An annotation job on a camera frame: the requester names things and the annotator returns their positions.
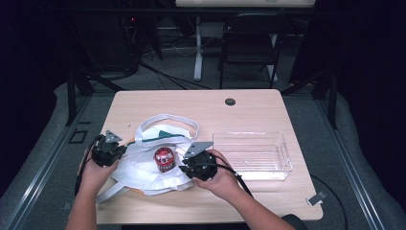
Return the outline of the clear plastic tray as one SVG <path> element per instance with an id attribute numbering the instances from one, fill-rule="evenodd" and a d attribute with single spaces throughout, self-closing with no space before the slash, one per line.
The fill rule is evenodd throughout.
<path id="1" fill-rule="evenodd" d="M 214 149 L 244 180 L 285 180 L 292 172 L 284 136 L 279 132 L 217 132 Z"/>

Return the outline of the white patterned tote bag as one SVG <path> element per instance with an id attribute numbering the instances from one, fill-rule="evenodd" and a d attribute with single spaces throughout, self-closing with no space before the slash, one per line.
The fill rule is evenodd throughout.
<path id="1" fill-rule="evenodd" d="M 199 134 L 199 125 L 188 118 L 159 114 L 145 120 L 135 132 L 135 140 L 127 146 L 117 169 L 111 174 L 116 183 L 97 196 L 97 202 L 120 195 L 130 189 L 146 196 L 170 191 L 183 191 L 192 180 L 180 169 L 182 158 Z M 160 172 L 153 157 L 159 148 L 172 149 L 175 167 Z"/>

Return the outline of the white table leg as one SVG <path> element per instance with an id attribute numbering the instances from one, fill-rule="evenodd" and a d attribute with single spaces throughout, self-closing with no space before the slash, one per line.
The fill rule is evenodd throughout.
<path id="1" fill-rule="evenodd" d="M 195 57 L 193 78 L 196 81 L 201 81 L 202 80 L 203 57 L 202 57 L 201 21 L 200 21 L 199 17 L 196 18 L 196 22 L 195 22 L 195 38 L 196 38 L 196 57 Z"/>

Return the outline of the person's right hand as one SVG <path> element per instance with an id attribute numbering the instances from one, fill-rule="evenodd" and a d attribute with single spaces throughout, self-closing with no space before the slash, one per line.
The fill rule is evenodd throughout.
<path id="1" fill-rule="evenodd" d="M 215 149 L 210 149 L 209 153 L 214 155 L 216 163 L 219 164 L 217 173 L 211 180 L 203 181 L 194 178 L 192 181 L 199 188 L 208 190 L 227 202 L 237 201 L 247 196 L 247 193 L 239 186 L 234 174 L 230 172 L 231 167 L 224 155 Z"/>

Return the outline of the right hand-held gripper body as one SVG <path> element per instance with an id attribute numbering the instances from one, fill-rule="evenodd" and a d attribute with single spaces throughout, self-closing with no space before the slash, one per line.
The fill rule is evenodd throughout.
<path id="1" fill-rule="evenodd" d="M 182 165 L 192 169 L 192 176 L 189 178 L 199 178 L 207 181 L 213 178 L 217 173 L 216 159 L 207 152 L 213 142 L 193 142 L 184 154 Z"/>

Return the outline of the black chair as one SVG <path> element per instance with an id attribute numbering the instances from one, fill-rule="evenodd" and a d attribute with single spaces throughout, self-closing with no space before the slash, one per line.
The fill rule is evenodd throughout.
<path id="1" fill-rule="evenodd" d="M 272 66 L 268 72 L 269 87 L 273 86 L 279 65 L 283 37 L 290 29 L 290 20 L 280 14 L 239 13 L 230 17 L 222 29 L 218 63 L 219 87 L 223 87 L 224 65 Z"/>

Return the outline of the person's dark clothed knee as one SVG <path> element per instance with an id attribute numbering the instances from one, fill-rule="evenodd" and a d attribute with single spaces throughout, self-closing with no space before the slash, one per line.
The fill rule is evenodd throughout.
<path id="1" fill-rule="evenodd" d="M 282 217 L 283 230 L 308 230 L 305 223 L 293 214 Z"/>

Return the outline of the red candy can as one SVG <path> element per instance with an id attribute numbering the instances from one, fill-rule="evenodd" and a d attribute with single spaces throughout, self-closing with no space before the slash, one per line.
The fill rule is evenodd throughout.
<path id="1" fill-rule="evenodd" d="M 155 151 L 153 159 L 161 173 L 166 173 L 175 167 L 175 155 L 170 148 L 159 148 Z"/>

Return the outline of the aluminium floor rail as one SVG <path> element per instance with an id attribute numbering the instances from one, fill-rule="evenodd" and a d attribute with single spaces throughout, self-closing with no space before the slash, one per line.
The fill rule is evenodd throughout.
<path id="1" fill-rule="evenodd" d="M 362 182 L 358 170 L 355 168 L 352 162 L 350 153 L 348 152 L 339 131 L 332 127 L 332 124 L 327 118 L 327 106 L 323 101 L 319 100 L 316 100 L 315 104 L 317 110 L 319 111 L 319 114 L 322 116 L 322 120 L 327 126 L 327 129 L 335 143 L 335 146 L 338 149 L 338 155 L 341 160 L 344 172 L 368 225 L 370 226 L 371 230 L 386 230 L 380 216 L 377 214 L 376 209 L 372 204 L 372 200 L 364 186 L 364 183 Z"/>
<path id="2" fill-rule="evenodd" d="M 79 100 L 77 115 L 69 126 L 66 126 L 67 102 L 59 100 L 56 103 L 56 109 L 48 125 L 45 126 L 17 176 L 0 197 L 0 230 L 22 230 L 27 217 L 54 173 L 62 151 L 68 146 L 69 138 L 75 133 L 75 128 L 91 101 L 89 97 Z"/>

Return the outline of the dark equipment with red light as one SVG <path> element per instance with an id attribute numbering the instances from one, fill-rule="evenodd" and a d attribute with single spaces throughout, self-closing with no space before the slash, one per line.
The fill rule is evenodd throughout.
<path id="1" fill-rule="evenodd" d="M 148 52 L 153 52 L 163 59 L 161 41 L 154 16 L 125 15 L 120 19 L 124 30 L 129 53 L 135 63 Z"/>

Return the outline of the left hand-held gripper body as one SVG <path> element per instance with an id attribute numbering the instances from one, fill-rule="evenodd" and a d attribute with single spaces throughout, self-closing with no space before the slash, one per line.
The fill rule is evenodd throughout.
<path id="1" fill-rule="evenodd" d="M 100 134 L 92 148 L 92 159 L 100 167 L 110 167 L 126 152 L 127 146 L 120 145 L 122 138 L 111 130 Z"/>

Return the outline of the person's left hand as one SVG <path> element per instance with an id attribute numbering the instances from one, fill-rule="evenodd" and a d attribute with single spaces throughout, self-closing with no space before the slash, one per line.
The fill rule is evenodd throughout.
<path id="1" fill-rule="evenodd" d="M 85 152 L 83 162 L 79 165 L 79 174 L 81 175 L 79 194 L 96 195 L 110 174 L 117 169 L 118 164 L 119 160 L 110 167 L 100 167 L 93 161 L 91 155 Z"/>

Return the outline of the black metal stand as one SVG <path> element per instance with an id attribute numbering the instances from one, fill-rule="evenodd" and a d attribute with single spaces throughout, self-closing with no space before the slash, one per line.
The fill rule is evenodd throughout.
<path id="1" fill-rule="evenodd" d="M 311 96 L 314 100 L 322 100 L 326 94 L 327 97 L 327 120 L 330 125 L 336 129 L 336 105 L 337 105 L 337 86 L 338 78 L 332 70 L 323 70 L 315 75 L 307 78 L 306 80 L 298 81 L 293 85 L 282 91 L 283 96 L 290 95 L 306 85 L 314 82 L 315 86 L 311 92 Z"/>
<path id="2" fill-rule="evenodd" d="M 103 78 L 101 75 L 94 71 L 90 71 L 84 68 L 73 68 L 67 75 L 67 99 L 68 99 L 68 120 L 66 125 L 71 125 L 77 117 L 77 93 L 79 92 L 85 97 L 91 97 L 94 94 L 94 88 L 90 83 L 90 80 L 97 81 L 107 88 L 118 92 L 123 88 Z"/>

